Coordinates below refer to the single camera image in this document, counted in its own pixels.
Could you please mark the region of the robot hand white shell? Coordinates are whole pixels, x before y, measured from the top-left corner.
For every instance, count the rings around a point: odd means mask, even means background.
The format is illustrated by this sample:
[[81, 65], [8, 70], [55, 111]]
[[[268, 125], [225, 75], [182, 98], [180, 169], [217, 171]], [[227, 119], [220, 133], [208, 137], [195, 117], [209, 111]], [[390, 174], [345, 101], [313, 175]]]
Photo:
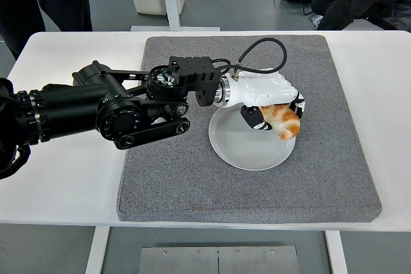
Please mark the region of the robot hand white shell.
[[237, 81], [227, 75], [222, 106], [237, 104], [241, 105], [241, 116], [254, 130], [275, 130], [281, 140], [299, 133], [305, 100], [279, 73], [241, 72]]

